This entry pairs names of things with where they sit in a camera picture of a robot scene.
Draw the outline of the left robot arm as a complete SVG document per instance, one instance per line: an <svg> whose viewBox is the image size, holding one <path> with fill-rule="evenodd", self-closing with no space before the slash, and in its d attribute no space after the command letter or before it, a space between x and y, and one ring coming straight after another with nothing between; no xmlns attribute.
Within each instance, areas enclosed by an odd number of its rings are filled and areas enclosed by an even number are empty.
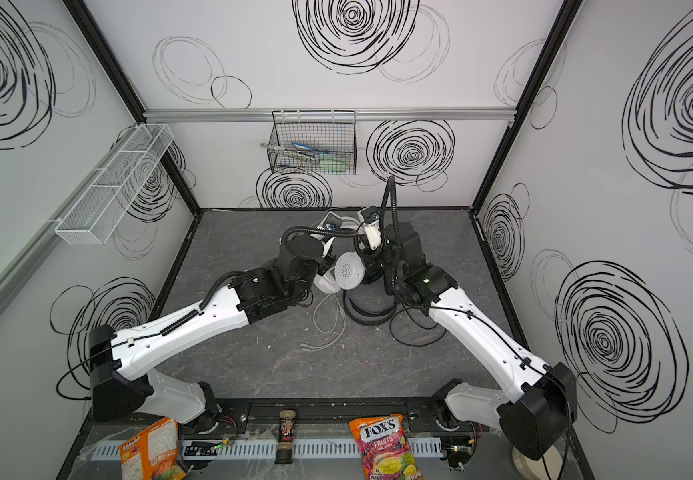
<svg viewBox="0 0 693 480"><path fill-rule="evenodd" d="M354 229L292 227L280 238L277 258L259 268L222 274L204 299L140 326L90 332L90 414L96 422L132 414L170 418L194 432L209 432L222 407L210 384L186 383L158 372L158 366L214 336L250 326L306 300L316 276L326 272L336 238Z"/></svg>

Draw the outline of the white headphones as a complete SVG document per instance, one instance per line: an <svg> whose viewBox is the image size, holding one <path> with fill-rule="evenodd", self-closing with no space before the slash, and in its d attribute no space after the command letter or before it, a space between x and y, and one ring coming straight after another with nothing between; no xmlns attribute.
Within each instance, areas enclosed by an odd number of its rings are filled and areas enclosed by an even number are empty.
<svg viewBox="0 0 693 480"><path fill-rule="evenodd" d="M352 217L344 218L344 229L361 232L362 225ZM356 289L364 279L365 266L356 251L340 254L334 266L324 277L314 278L314 286L326 295Z"/></svg>

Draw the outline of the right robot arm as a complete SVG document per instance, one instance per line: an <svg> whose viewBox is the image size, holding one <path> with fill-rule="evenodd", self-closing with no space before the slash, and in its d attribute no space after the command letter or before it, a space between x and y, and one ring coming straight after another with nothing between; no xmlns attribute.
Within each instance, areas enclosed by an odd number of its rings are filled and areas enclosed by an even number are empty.
<svg viewBox="0 0 693 480"><path fill-rule="evenodd" d="M379 204L380 245L372 252L388 296L442 327L486 367L497 388L454 384L443 401L454 420L498 429L520 454L547 467L547 453L568 440L577 419L577 378L520 346L478 308L444 270L428 262L418 233L399 218L396 179Z"/></svg>

